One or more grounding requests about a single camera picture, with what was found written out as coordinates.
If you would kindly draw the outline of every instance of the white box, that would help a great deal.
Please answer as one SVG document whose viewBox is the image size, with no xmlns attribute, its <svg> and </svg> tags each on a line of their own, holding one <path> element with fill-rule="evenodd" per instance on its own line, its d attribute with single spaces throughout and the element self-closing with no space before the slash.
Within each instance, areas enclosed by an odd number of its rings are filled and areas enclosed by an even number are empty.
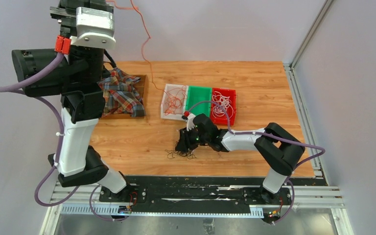
<svg viewBox="0 0 376 235">
<path fill-rule="evenodd" d="M 175 85 L 175 84 L 165 85 L 165 92 L 164 92 L 164 96 L 162 97 L 162 103 L 161 103 L 161 118 L 183 121 L 182 115 L 185 112 L 185 108 L 187 104 L 188 89 L 189 89 L 189 86 L 186 86 L 186 85 Z M 166 110 L 168 110 L 168 104 L 169 104 L 168 94 L 175 96 L 176 98 L 181 100 L 183 104 L 181 105 L 180 108 L 172 110 L 172 113 L 166 114 L 165 112 Z"/>
</svg>

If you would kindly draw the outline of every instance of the wooden tray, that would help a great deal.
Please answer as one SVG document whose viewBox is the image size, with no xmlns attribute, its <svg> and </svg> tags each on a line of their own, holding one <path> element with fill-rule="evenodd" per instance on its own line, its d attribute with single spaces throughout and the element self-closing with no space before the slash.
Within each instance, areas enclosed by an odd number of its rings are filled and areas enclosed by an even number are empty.
<svg viewBox="0 0 376 235">
<path fill-rule="evenodd" d="M 147 78 L 146 75 L 134 75 L 137 77 L 140 77 L 141 80 L 135 84 L 136 90 L 138 90 L 139 94 L 143 98 L 144 104 L 146 104 L 146 98 L 148 97 L 148 84 L 149 84 L 149 79 Z M 145 118 L 145 117 L 131 117 L 130 114 L 110 114 L 103 119 L 133 119 L 133 118 Z"/>
</svg>

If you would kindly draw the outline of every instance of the red plug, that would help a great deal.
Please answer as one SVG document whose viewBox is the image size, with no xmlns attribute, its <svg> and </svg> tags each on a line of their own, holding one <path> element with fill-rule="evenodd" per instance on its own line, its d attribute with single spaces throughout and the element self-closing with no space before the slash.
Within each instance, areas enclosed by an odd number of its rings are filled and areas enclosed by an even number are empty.
<svg viewBox="0 0 376 235">
<path fill-rule="evenodd" d="M 57 36 L 57 40 L 55 41 L 55 51 L 59 53 L 63 53 L 68 55 L 70 53 L 71 47 L 71 39 L 65 38 L 61 35 Z"/>
</svg>

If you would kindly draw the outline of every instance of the red tray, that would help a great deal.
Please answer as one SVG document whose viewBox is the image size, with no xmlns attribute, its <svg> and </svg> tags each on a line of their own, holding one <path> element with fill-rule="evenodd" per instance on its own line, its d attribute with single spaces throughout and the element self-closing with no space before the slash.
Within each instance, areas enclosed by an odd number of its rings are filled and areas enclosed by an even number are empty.
<svg viewBox="0 0 376 235">
<path fill-rule="evenodd" d="M 223 96 L 229 96 L 231 101 L 232 109 L 229 108 L 227 110 L 228 116 L 230 118 L 230 125 L 234 125 L 235 120 L 235 114 L 236 114 L 236 107 L 235 107 L 235 90 L 229 90 L 229 89 L 221 89 L 221 88 L 212 88 L 212 95 L 216 94 L 215 92 L 220 92 Z M 210 118 L 211 121 L 214 122 L 214 124 L 221 124 L 221 125 L 227 125 L 227 117 L 224 115 L 222 117 L 215 117 L 213 111 L 214 104 L 211 104 L 211 112 L 210 112 Z"/>
</svg>

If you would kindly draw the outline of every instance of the plaid cloth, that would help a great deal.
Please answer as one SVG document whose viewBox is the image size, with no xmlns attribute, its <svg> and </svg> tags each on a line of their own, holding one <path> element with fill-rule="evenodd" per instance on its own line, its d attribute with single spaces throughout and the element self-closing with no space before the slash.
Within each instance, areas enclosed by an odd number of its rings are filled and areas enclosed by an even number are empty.
<svg viewBox="0 0 376 235">
<path fill-rule="evenodd" d="M 109 114 L 130 114 L 131 117 L 146 116 L 143 99 L 133 86 L 141 78 L 128 75 L 119 68 L 114 68 L 110 73 L 111 77 L 98 82 L 106 100 L 103 117 Z"/>
</svg>

